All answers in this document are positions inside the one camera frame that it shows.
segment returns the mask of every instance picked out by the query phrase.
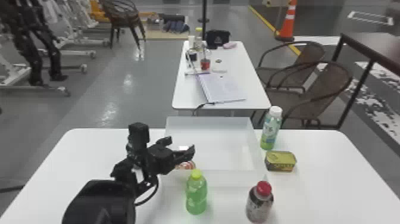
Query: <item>open notebook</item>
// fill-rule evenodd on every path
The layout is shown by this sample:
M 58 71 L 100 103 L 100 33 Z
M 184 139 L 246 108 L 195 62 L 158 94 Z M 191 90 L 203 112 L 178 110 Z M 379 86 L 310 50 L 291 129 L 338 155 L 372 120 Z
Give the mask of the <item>open notebook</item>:
M 196 74 L 208 102 L 222 103 L 246 100 L 235 81 L 227 73 Z

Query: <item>green bottle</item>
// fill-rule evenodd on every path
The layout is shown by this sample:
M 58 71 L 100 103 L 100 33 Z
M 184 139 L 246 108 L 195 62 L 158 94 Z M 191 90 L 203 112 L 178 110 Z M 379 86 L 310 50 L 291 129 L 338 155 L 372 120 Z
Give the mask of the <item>green bottle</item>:
M 186 209 L 190 214 L 201 214 L 207 206 L 207 181 L 200 170 L 192 170 L 186 182 Z
M 276 136 L 282 124 L 282 108 L 272 106 L 270 111 L 265 115 L 264 126 L 262 127 L 260 146 L 264 150 L 272 150 L 274 148 Z

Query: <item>white floor marking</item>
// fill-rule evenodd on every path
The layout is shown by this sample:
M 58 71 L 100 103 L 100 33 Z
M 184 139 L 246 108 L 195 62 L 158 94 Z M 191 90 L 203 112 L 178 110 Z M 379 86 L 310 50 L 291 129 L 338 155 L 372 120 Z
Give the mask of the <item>white floor marking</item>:
M 366 61 L 357 61 L 356 65 L 360 66 L 362 69 L 367 67 L 368 62 Z M 370 72 L 375 78 L 379 79 L 388 87 L 394 89 L 400 94 L 400 77 L 395 73 L 392 73 L 388 69 L 384 68 L 378 63 L 375 63 Z
M 367 62 L 357 62 L 357 64 L 365 68 L 367 66 Z M 321 63 L 317 66 L 317 68 L 322 71 L 325 68 L 326 64 Z M 373 70 L 377 70 L 378 72 L 374 72 L 375 74 L 382 74 L 382 70 L 386 70 L 379 64 L 375 64 L 373 66 Z M 399 80 L 400 78 L 395 74 L 388 71 L 386 73 L 387 76 L 396 77 Z M 350 97 L 355 87 L 357 86 L 358 80 L 353 79 L 350 85 L 347 87 L 345 92 Z M 391 136 L 399 145 L 400 145 L 400 115 L 393 110 L 389 104 L 381 99 L 377 94 L 369 90 L 369 88 L 365 85 L 361 87 L 360 93 L 358 94 L 355 103 L 362 107 L 369 118 L 372 119 L 382 130 L 384 130 L 389 136 Z
M 321 45 L 337 45 L 340 36 L 295 36 L 295 41 L 314 41 Z M 303 46 L 305 43 L 295 44 L 295 46 Z
M 367 20 L 366 18 L 359 18 L 359 17 L 355 17 L 357 16 L 357 14 L 361 14 L 361 15 L 367 15 L 371 18 L 385 18 L 387 20 L 386 23 L 382 22 L 382 21 L 377 21 L 377 20 Z M 388 25 L 388 26 L 393 26 L 394 20 L 392 17 L 388 17 L 385 15 L 377 15 L 377 14 L 372 14 L 372 13 L 364 13 L 364 12 L 359 12 L 359 11 L 351 11 L 349 13 L 349 15 L 347 16 L 347 18 L 353 19 L 353 20 L 358 20 L 358 21 L 364 21 L 364 22 L 368 22 L 368 23 L 377 23 L 377 24 L 382 24 L 382 25 Z

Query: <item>wicker chair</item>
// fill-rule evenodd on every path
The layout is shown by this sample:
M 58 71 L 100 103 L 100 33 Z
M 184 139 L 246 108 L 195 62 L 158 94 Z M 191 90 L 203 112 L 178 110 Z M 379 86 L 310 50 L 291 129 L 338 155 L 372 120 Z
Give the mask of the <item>wicker chair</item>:
M 349 74 L 349 71 L 333 61 L 316 61 L 309 63 L 303 69 L 315 67 L 320 63 L 326 63 L 327 65 L 318 73 L 315 81 L 304 93 L 280 90 L 285 83 L 285 79 L 281 80 L 277 85 L 277 89 L 266 90 L 271 104 L 283 109 L 282 124 L 287 119 L 299 119 L 303 126 L 308 127 L 311 126 L 312 121 L 316 121 L 316 126 L 320 129 L 321 121 L 318 119 L 318 116 L 350 84 L 352 76 Z M 266 111 L 263 112 L 258 121 L 259 124 L 264 118 L 265 113 Z
M 128 27 L 132 32 L 137 47 L 140 49 L 139 37 L 135 27 L 140 28 L 144 41 L 146 41 L 146 35 L 135 3 L 132 0 L 100 0 L 100 3 L 103 5 L 105 16 L 111 22 L 110 48 L 113 48 L 115 30 L 117 31 L 117 41 L 119 41 L 121 28 Z
M 305 43 L 306 46 L 293 65 L 282 69 L 261 66 L 264 57 L 268 53 L 280 49 L 284 46 L 288 46 L 295 43 Z M 303 87 L 303 84 L 307 81 L 311 73 L 314 71 L 315 67 L 307 67 L 307 69 L 301 69 L 301 68 L 305 66 L 304 63 L 311 63 L 314 61 L 321 60 L 324 57 L 324 54 L 325 51 L 322 45 L 320 45 L 319 43 L 312 41 L 289 42 L 283 45 L 276 46 L 264 52 L 261 56 L 260 62 L 258 63 L 258 67 L 255 69 L 255 71 L 257 72 L 258 77 L 260 78 L 266 89 L 275 88 L 283 79 L 285 79 L 285 82 L 282 84 L 282 87 L 292 88 L 292 89 L 299 88 L 302 89 L 304 92 L 305 89 Z

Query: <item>white bottle cap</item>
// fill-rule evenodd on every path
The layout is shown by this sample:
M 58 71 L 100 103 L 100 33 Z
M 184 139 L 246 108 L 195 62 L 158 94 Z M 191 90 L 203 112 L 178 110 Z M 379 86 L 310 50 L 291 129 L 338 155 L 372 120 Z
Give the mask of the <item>white bottle cap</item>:
M 281 117 L 282 116 L 282 108 L 280 108 L 278 106 L 272 106 L 270 108 L 270 112 L 269 113 L 273 117 Z

